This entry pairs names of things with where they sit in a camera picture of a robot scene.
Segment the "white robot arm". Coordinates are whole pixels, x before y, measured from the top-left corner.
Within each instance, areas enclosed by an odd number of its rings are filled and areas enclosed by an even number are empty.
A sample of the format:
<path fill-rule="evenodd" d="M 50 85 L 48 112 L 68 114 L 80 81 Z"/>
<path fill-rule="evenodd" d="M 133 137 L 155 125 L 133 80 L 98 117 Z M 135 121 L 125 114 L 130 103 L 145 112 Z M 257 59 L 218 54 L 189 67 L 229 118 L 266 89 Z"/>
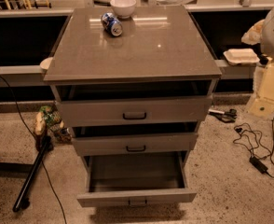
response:
<path fill-rule="evenodd" d="M 265 68 L 255 68 L 253 96 L 247 104 L 250 114 L 267 117 L 274 112 L 274 7 L 264 20 L 258 21 L 241 38 L 245 44 L 260 44 L 263 54 L 271 58 Z"/>

